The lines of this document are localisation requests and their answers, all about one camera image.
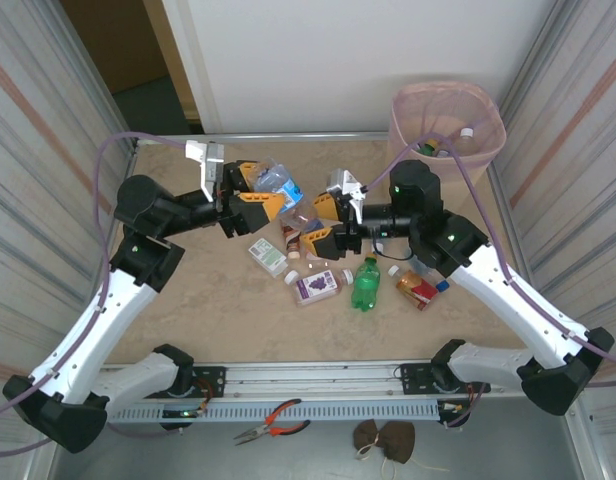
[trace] white wall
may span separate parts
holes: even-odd
[[[501,99],[554,0],[163,0],[209,133],[387,130],[400,86]]]

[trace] corrugated metal wall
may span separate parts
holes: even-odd
[[[4,381],[46,357],[97,283],[90,177],[99,144],[125,128],[74,38],[56,3],[0,0],[0,404]],[[130,158],[129,144],[106,154],[104,227]],[[37,438],[0,416],[0,450]],[[0,479],[26,465],[0,460]]]
[[[616,1],[562,4],[504,105],[508,143],[495,168],[534,285],[616,339]],[[616,378],[616,366],[604,362],[599,378]],[[583,398],[616,475],[616,388]]]

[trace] blue bottle cap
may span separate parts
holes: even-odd
[[[450,287],[450,285],[446,280],[442,280],[437,285],[435,285],[435,288],[438,292],[445,292],[446,290],[448,290],[448,287]]]

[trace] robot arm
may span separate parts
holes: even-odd
[[[356,182],[349,173],[338,177],[350,185]],[[364,238],[407,237],[420,261],[488,305],[527,346],[492,349],[452,340],[432,360],[440,386],[452,390],[461,381],[521,389],[543,410],[563,415],[594,376],[601,357],[562,334],[514,291],[487,237],[466,218],[443,209],[439,178],[427,165],[416,160],[398,163],[390,174],[390,197],[390,204],[364,205],[360,222],[350,205],[353,195],[335,182],[315,206],[320,216],[342,223],[303,235],[302,242],[317,256],[338,259],[346,250],[360,253]],[[514,272],[513,280],[570,332],[610,350],[614,339],[605,329],[589,331]]]
[[[255,232],[275,218],[284,196],[252,193],[245,173],[254,162],[223,163],[223,148],[193,142],[189,156],[201,166],[200,189],[174,196],[151,178],[126,179],[117,192],[115,218],[124,238],[110,261],[106,303],[87,337],[63,367],[57,359],[73,347],[98,308],[100,288],[59,346],[31,375],[13,376],[4,386],[13,399],[40,379],[52,378],[15,408],[37,430],[70,452],[86,448],[108,415],[159,391],[184,393],[191,385],[193,359],[170,345],[115,373],[100,373],[104,361],[139,313],[161,292],[184,249],[167,237],[219,224],[227,237]]]

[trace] white bottle cap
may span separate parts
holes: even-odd
[[[388,275],[390,275],[391,277],[394,277],[395,273],[397,273],[397,270],[399,270],[399,266],[393,265],[392,267],[388,269]]]
[[[299,272],[297,270],[291,270],[288,275],[284,277],[284,283],[290,285],[292,282],[296,282],[299,278]]]
[[[352,272],[348,268],[344,268],[344,277],[346,278],[348,285],[352,285],[352,282],[355,281],[355,277],[353,277]]]

